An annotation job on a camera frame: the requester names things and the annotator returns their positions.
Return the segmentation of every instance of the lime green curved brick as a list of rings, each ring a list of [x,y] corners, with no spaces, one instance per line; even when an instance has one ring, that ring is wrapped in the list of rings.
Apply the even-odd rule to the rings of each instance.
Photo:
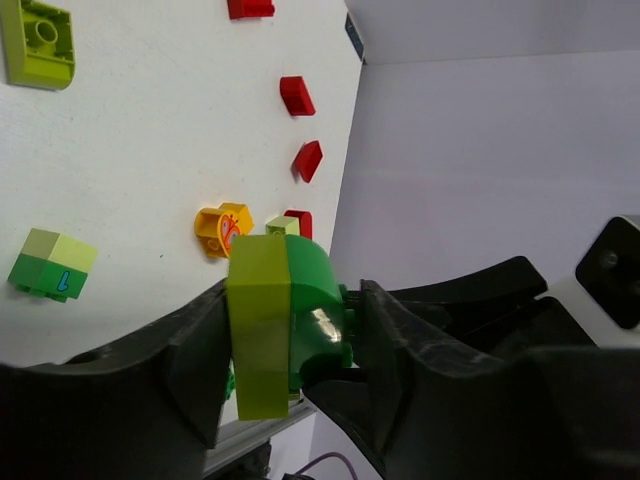
[[[286,417],[291,280],[285,237],[236,237],[226,290],[238,417]]]
[[[32,0],[0,0],[9,82],[59,90],[75,72],[71,15]]]

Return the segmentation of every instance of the printed number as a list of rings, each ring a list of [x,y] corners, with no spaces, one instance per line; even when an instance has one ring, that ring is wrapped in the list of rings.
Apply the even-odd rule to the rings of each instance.
[[[69,284],[67,281],[69,280],[69,275],[71,272],[64,272],[62,274],[62,278],[60,279],[60,283],[58,283],[58,291],[64,292],[65,290],[69,290]]]

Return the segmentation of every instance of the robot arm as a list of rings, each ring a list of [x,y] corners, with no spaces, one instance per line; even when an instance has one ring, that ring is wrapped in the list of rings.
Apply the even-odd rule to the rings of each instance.
[[[634,295],[637,260],[621,253],[601,293]],[[345,305],[361,368],[316,368],[303,391],[389,480],[636,478],[640,351],[595,348],[545,291],[522,257],[396,292],[363,281]],[[67,364],[0,366],[0,477],[201,478],[230,358],[220,283]]]

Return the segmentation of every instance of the curved green brick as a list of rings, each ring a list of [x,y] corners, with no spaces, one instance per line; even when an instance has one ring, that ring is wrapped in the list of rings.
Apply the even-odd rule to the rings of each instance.
[[[305,237],[287,235],[291,274],[289,388],[298,390],[350,357],[344,339],[342,292],[325,251]]]
[[[233,241],[226,289],[240,420],[288,415],[291,280],[284,239]]]

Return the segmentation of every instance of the cable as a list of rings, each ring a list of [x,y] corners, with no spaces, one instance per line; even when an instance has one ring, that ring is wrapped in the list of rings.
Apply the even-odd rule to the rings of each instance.
[[[315,467],[317,464],[319,464],[323,460],[326,460],[327,458],[331,458],[331,457],[335,457],[335,458],[338,458],[338,459],[342,460],[342,462],[349,469],[349,473],[351,474],[351,478],[353,480],[358,480],[358,475],[356,474],[356,470],[353,468],[353,465],[351,465],[351,462],[349,461],[349,459],[347,457],[345,457],[344,455],[342,455],[341,453],[338,453],[338,452],[329,452],[329,453],[325,453],[324,455],[320,455],[318,458],[316,458],[312,462],[309,462],[307,465],[305,465],[300,470],[298,470],[295,474],[296,475],[302,475],[304,472],[306,472],[307,470]]]

